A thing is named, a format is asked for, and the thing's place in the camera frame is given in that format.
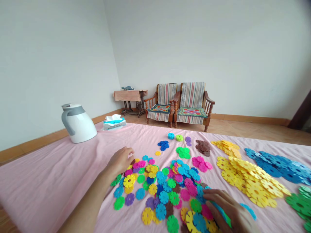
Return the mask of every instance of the pink bed sheet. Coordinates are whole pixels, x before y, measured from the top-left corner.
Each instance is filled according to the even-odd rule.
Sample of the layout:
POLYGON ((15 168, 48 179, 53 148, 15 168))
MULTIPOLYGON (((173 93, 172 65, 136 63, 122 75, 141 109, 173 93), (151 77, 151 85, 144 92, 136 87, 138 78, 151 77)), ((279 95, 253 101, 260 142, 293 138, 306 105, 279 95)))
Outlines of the pink bed sheet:
MULTIPOLYGON (((96 127, 100 129, 102 124, 97 124, 96 127)), ((228 140, 239 145, 242 158, 252 163, 254 161, 245 155, 243 148, 283 155, 311 167, 311 147, 308 146, 128 124, 117 131, 100 131, 95 138, 80 144, 73 144, 68 137, 64 138, 0 167, 0 202, 22 232, 56 232, 118 149, 123 146, 133 147, 136 158, 142 159, 144 155, 153 157, 160 169, 177 159, 176 147, 185 147, 186 143, 167 139, 168 133, 191 137, 192 157, 202 155, 195 148, 196 139, 228 140), (160 149, 157 143, 162 140, 168 140, 170 147, 157 157, 155 152, 160 149)), ((200 173, 203 182, 212 188, 227 190, 238 202, 249 205, 257 214, 257 223, 262 232, 303 231, 304 221, 284 199, 277 199, 277 208, 260 208, 236 187, 229 185, 216 165, 217 156, 227 155, 212 144, 211 148, 211 156, 204 158, 214 169, 200 173)), ((182 160, 192 165, 191 160, 182 160)), ((283 178, 277 180, 291 192, 298 192, 300 185, 283 178)), ((136 183, 133 192, 141 186, 136 183)), ((102 203, 95 232, 167 232, 166 220, 159 225, 152 223, 145 226, 142 223, 142 211, 150 197, 147 192, 143 200, 136 199, 132 206, 124 206, 115 211, 113 192, 116 187, 109 189, 102 203)), ((183 206, 189 207, 189 203, 184 202, 183 206)), ((180 210, 175 209, 174 215, 181 225, 179 213, 180 210)))

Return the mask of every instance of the wooden baseboard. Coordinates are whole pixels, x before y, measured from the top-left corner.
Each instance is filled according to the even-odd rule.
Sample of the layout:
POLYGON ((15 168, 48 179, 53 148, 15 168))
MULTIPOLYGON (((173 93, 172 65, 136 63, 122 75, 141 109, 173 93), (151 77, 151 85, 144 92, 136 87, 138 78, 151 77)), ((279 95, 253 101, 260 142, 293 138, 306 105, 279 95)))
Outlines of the wooden baseboard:
MULTIPOLYGON (((101 121, 105 120, 106 116, 112 116, 113 114, 120 114, 121 108, 117 109, 115 111, 109 112, 107 114, 98 116, 93 118, 94 124, 97 124, 101 121)), ((68 132, 66 129, 62 129, 60 131, 45 135, 43 137, 33 139, 28 142, 24 142, 22 144, 19 144, 17 146, 11 147, 9 149, 0 151, 0 165, 3 165, 5 163, 11 162, 14 159, 17 159, 21 156, 24 156, 28 154, 29 152, 32 152, 34 150, 40 149, 48 144, 51 144, 52 142, 58 141, 64 137, 68 136, 68 132)))
POLYGON ((266 124, 266 125, 281 125, 281 126, 286 126, 286 127, 290 123, 290 120, 284 119, 284 118, 239 116, 239 115, 228 115, 228 114, 217 114, 217 113, 212 113, 211 119, 250 122, 250 123, 259 123, 259 124, 266 124))

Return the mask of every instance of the tiled floor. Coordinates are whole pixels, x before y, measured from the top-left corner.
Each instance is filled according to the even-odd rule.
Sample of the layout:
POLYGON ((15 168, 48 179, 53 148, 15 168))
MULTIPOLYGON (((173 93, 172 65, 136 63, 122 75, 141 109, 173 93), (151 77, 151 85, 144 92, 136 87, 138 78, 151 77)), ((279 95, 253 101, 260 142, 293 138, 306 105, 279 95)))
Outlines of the tiled floor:
MULTIPOLYGON (((125 119, 129 123, 147 125, 145 115, 142 115, 140 118, 138 118, 135 115, 127 115, 125 119)), ((168 127, 166 122, 155 121, 151 119, 149 120, 149 125, 168 127)), ((187 123, 178 123, 177 128, 194 131, 204 131, 203 125, 191 125, 187 123)), ((310 133, 289 129, 284 126, 211 119, 210 126, 208 127, 208 133, 311 146, 310 133)), ((10 232, 10 233, 19 232, 17 228, 14 226, 14 224, 11 222, 10 218, 7 216, 3 208, 1 207, 0 207, 0 232, 10 232)))

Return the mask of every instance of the chair armrest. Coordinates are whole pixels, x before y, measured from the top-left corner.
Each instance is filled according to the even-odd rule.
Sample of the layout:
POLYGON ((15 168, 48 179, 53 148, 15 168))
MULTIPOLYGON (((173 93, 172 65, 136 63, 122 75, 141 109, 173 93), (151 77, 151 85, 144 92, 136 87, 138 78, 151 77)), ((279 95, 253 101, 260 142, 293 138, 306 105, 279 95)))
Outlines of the chair armrest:
POLYGON ((156 97, 156 92, 155 92, 155 94, 154 94, 151 98, 145 99, 144 101, 147 102, 147 101, 149 101, 149 100, 152 100, 152 99, 155 98, 155 97, 156 97))
POLYGON ((172 102, 178 102, 178 101, 179 101, 179 98, 180 98, 180 91, 177 92, 177 93, 175 94, 174 98, 171 99, 171 100, 169 101, 170 104, 171 104, 172 102))
POLYGON ((211 100, 209 97, 208 97, 208 94, 207 94, 207 91, 204 91, 204 98, 208 101, 208 102, 210 102, 211 104, 215 104, 215 101, 213 101, 213 100, 211 100))

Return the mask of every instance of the tissue box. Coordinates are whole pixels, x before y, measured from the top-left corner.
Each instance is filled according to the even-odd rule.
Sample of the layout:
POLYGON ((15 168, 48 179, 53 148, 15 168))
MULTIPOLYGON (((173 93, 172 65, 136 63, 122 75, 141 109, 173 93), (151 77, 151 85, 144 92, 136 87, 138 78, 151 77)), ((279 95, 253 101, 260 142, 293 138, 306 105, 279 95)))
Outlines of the tissue box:
POLYGON ((126 121, 124 118, 120 117, 121 115, 114 114, 112 116, 106 116, 103 122, 104 127, 102 130, 117 130, 121 129, 124 125, 126 125, 126 121))

